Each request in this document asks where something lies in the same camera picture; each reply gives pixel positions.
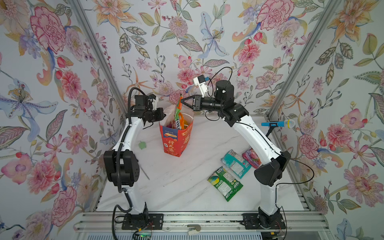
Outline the orange green noodle packet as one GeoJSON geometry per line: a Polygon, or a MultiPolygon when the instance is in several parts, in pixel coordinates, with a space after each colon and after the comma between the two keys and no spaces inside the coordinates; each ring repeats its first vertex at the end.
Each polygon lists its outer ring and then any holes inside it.
{"type": "Polygon", "coordinates": [[[183,96],[180,95],[180,98],[179,98],[178,103],[176,104],[176,108],[175,108],[174,127],[177,130],[184,130],[186,128],[184,116],[181,113],[182,106],[183,106],[182,99],[183,99],[183,96]]]}

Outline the red paper gift bag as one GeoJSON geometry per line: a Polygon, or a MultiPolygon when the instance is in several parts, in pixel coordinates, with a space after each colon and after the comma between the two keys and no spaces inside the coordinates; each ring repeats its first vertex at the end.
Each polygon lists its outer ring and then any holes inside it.
{"type": "Polygon", "coordinates": [[[160,133],[163,141],[164,152],[180,157],[187,148],[193,129],[194,112],[183,107],[181,113],[184,116],[186,128],[184,130],[169,129],[165,125],[174,120],[176,105],[170,105],[164,110],[166,117],[160,121],[160,133]]]}

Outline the teal snack packet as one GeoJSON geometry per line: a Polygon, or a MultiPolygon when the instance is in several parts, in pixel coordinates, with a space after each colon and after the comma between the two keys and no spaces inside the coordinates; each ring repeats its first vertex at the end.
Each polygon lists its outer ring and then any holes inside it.
{"type": "Polygon", "coordinates": [[[251,169],[250,163],[233,150],[228,151],[221,162],[232,170],[240,179],[251,169]]]}

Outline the green snack packet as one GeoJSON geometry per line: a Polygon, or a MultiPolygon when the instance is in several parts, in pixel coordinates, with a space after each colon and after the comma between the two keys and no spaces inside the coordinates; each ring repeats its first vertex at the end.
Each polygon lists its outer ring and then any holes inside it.
{"type": "Polygon", "coordinates": [[[208,178],[208,182],[224,196],[227,202],[243,188],[243,184],[223,167],[215,170],[208,178]]]}

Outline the magenta striped snack packet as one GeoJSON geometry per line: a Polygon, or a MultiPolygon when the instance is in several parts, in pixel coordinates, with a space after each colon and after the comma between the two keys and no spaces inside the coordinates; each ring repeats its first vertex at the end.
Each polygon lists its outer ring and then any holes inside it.
{"type": "Polygon", "coordinates": [[[259,156],[253,149],[248,149],[242,153],[242,157],[255,169],[258,169],[262,163],[259,156]]]}

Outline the orange candy snack packet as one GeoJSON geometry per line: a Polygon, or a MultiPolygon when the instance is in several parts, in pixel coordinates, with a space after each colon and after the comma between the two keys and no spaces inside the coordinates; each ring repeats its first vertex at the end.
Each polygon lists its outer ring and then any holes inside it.
{"type": "Polygon", "coordinates": [[[168,124],[165,125],[165,127],[169,129],[177,129],[175,120],[170,121],[168,124]]]}

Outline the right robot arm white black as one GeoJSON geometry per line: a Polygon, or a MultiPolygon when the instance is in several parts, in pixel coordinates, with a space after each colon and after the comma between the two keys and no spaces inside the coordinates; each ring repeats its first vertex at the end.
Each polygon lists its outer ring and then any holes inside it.
{"type": "Polygon", "coordinates": [[[277,185],[291,159],[289,152],[283,152],[261,132],[247,109],[235,103],[234,86],[229,81],[218,81],[214,95],[209,97],[209,87],[204,76],[194,78],[200,89],[199,95],[182,99],[182,103],[195,112],[216,111],[220,119],[234,128],[258,155],[261,166],[255,170],[255,177],[261,184],[261,205],[258,209],[259,226],[271,228],[282,218],[277,206],[277,185]]]}

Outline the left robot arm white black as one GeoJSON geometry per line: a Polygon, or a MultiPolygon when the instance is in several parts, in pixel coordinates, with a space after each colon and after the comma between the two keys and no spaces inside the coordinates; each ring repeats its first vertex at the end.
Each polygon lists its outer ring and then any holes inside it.
{"type": "Polygon", "coordinates": [[[157,103],[156,95],[146,95],[139,88],[132,88],[129,91],[123,132],[113,149],[103,155],[108,181],[118,188],[118,192],[125,197],[128,204],[126,209],[118,204],[114,207],[114,213],[119,211],[124,214],[124,219],[119,221],[121,224],[146,224],[149,221],[147,204],[135,188],[141,169],[133,148],[146,123],[153,124],[165,118],[163,108],[157,108],[157,103]]]}

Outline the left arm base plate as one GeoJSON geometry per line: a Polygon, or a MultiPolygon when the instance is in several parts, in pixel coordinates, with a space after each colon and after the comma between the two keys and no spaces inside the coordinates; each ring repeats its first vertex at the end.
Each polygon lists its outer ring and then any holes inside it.
{"type": "Polygon", "coordinates": [[[164,214],[126,214],[122,223],[122,230],[162,230],[164,214]]]}

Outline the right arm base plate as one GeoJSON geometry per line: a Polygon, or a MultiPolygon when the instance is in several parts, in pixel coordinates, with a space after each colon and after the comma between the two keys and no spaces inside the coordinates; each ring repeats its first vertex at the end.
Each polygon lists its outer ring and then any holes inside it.
{"type": "Polygon", "coordinates": [[[287,228],[284,216],[276,213],[272,216],[259,213],[242,214],[242,225],[246,230],[285,230],[287,228]]]}

